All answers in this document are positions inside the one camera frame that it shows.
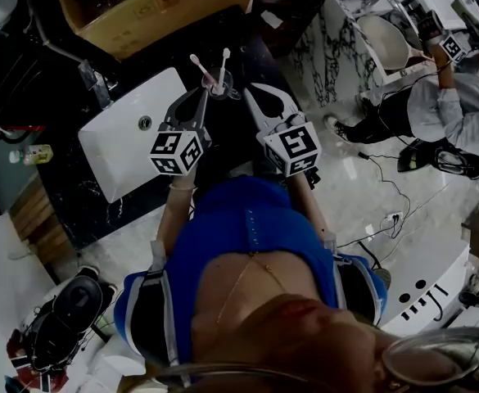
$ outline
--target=person in gray shirt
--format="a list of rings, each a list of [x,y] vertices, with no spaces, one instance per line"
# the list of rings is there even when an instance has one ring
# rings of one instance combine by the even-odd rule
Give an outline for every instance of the person in gray shirt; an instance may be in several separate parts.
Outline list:
[[[446,138],[458,149],[479,156],[479,76],[455,74],[446,52],[435,45],[437,77],[386,98],[377,107],[365,103],[366,119],[354,127],[325,115],[327,129],[347,142],[370,144],[391,137],[416,137],[425,142]]]

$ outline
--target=toothbrush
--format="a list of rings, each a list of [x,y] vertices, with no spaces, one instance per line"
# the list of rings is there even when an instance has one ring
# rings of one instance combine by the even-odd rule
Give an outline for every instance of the toothbrush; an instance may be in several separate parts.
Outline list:
[[[225,48],[223,50],[223,65],[221,66],[221,71],[219,72],[219,94],[222,95],[224,93],[223,81],[224,81],[224,65],[226,64],[226,60],[230,58],[230,50]]]
[[[206,68],[201,65],[201,63],[199,62],[199,58],[197,58],[197,55],[191,54],[190,60],[192,60],[192,63],[194,63],[196,66],[198,66],[201,69],[201,71],[203,72],[205,77],[208,79],[208,81],[212,83],[212,86],[214,86],[215,89],[217,90],[219,84],[215,81],[215,79],[211,76],[211,74],[206,70]]]

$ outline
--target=gold chain necklace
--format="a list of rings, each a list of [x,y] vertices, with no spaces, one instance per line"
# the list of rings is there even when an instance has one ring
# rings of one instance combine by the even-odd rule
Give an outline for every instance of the gold chain necklace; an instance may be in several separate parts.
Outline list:
[[[246,262],[246,265],[245,267],[242,269],[241,273],[239,274],[239,277],[237,277],[237,280],[236,282],[233,284],[233,287],[232,289],[230,290],[230,292],[228,293],[227,297],[226,297],[226,300],[224,301],[223,303],[223,307],[221,307],[221,310],[219,312],[219,315],[217,317],[217,326],[218,326],[218,330],[219,330],[219,323],[221,322],[221,318],[223,317],[223,312],[224,312],[224,309],[226,308],[227,304],[228,304],[228,301],[230,300],[230,297],[232,296],[232,294],[235,292],[236,288],[237,288],[237,285],[239,284],[239,282],[242,280],[242,277],[243,275],[245,274],[246,270],[248,269],[248,267],[250,266],[250,263],[254,262],[256,264],[258,264],[266,273],[268,273],[272,278],[273,280],[279,285],[279,287],[281,288],[282,292],[286,293],[287,290],[285,289],[285,287],[283,286],[283,284],[281,283],[281,281],[279,281],[279,278],[276,276],[276,274],[273,272],[272,268],[270,268],[268,265],[266,264],[263,264],[262,262],[259,262],[257,259],[256,259],[256,256],[259,254],[259,252],[252,252],[252,253],[249,253],[248,256],[250,256],[250,259],[248,260],[248,262]]]

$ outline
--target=pink toothbrush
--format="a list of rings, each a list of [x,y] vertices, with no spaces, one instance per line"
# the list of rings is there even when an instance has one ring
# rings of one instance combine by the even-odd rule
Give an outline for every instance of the pink toothbrush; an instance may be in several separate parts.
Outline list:
[[[197,58],[197,55],[191,54],[190,60],[192,61],[192,63],[194,63],[196,66],[198,66],[201,69],[201,71],[203,72],[205,77],[208,79],[208,81],[212,83],[212,86],[214,86],[215,89],[218,89],[219,83],[217,83],[217,81],[211,76],[211,74],[206,70],[206,68],[201,65],[201,63],[199,62],[199,58]]]

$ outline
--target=sink drain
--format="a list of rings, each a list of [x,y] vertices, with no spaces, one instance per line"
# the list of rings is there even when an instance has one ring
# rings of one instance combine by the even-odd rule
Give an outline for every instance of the sink drain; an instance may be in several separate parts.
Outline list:
[[[139,129],[142,131],[146,131],[147,129],[150,129],[151,127],[151,118],[150,116],[142,116],[139,119]]]

